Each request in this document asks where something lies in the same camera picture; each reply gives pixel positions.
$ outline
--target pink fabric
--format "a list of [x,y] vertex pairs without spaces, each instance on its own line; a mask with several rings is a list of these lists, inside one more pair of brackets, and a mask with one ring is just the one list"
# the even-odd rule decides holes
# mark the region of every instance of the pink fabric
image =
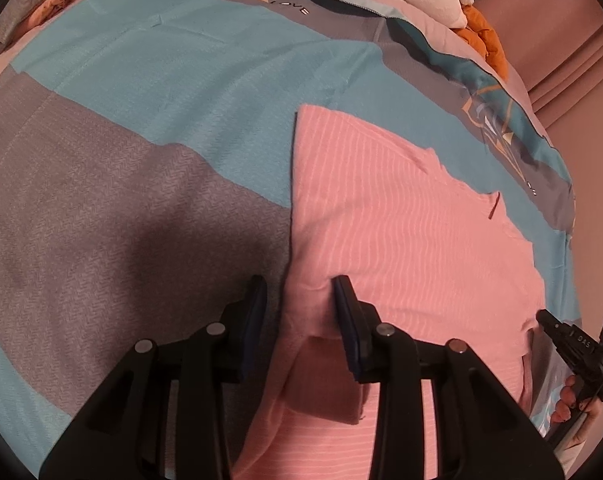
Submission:
[[[236,478],[367,478],[377,389],[347,372],[329,286],[338,274],[416,339],[466,340],[520,399],[527,330],[544,287],[499,193],[455,180],[433,150],[311,105],[299,110],[293,153],[293,259],[280,336]],[[433,478],[428,389],[424,402]]]
[[545,127],[603,80],[597,0],[477,0]]

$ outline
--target black plastic bracket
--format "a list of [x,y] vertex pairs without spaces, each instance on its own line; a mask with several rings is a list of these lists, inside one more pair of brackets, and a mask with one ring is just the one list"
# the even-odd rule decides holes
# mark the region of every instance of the black plastic bracket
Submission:
[[422,379],[435,399],[436,480],[565,478],[552,449],[464,341],[414,341],[358,301],[347,276],[333,279],[333,293],[349,369],[360,383],[381,383],[369,480],[424,478]]
[[266,311],[266,282],[190,338],[137,341],[100,384],[45,460],[40,480],[163,480],[171,382],[179,381],[178,478],[229,480],[222,382],[241,382]]
[[[587,399],[599,397],[603,401],[603,327],[599,342],[577,325],[560,322],[548,310],[537,313],[537,322],[550,337],[555,349],[577,377],[573,388],[577,393],[576,405]],[[570,419],[553,423],[546,434],[546,442],[555,453],[561,452],[571,437],[585,422],[586,414],[578,407],[570,410]]]

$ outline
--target pink curtain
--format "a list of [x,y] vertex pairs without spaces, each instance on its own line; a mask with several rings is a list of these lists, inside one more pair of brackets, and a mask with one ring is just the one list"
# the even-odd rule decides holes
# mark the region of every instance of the pink curtain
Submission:
[[596,0],[477,0],[548,128],[603,80]]

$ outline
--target gray fabric panel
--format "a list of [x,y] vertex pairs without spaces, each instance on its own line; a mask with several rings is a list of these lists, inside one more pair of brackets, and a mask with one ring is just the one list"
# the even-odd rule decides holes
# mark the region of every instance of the gray fabric panel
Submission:
[[552,393],[565,384],[572,371],[555,349],[552,339],[539,327],[533,331],[531,341],[533,398],[531,415],[547,408]]
[[[507,156],[499,152],[489,134],[478,127],[464,106],[470,99],[469,90],[457,82],[449,80],[438,67],[429,65],[427,57],[401,29],[396,20],[389,20],[366,9],[339,2],[338,0],[229,0],[246,5],[268,7],[289,20],[312,28],[335,40],[357,40],[376,43],[382,52],[383,62],[390,70],[419,89],[443,110],[456,116],[466,129],[478,140],[484,142],[493,156],[515,177],[528,194],[548,224],[557,230],[571,232],[574,218],[572,185],[562,179],[550,166],[534,160],[528,149],[517,136],[510,145],[512,155],[526,181],[518,176]],[[502,130],[503,121],[482,102],[475,102],[471,112],[478,111],[475,122],[494,125]]]
[[135,341],[188,337],[269,286],[256,368],[228,388],[230,450],[261,398],[290,257],[289,209],[26,74],[0,78],[0,344],[74,415]]

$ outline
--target pink towel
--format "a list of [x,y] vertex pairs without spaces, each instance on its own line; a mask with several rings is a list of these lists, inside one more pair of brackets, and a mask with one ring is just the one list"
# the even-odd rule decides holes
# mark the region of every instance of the pink towel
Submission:
[[[377,388],[348,373],[329,279],[414,338],[466,340],[520,399],[527,330],[544,307],[533,250],[499,193],[448,175],[433,150],[342,112],[303,105],[293,160],[290,273],[280,336],[238,480],[367,478]],[[436,476],[424,388],[427,478]]]

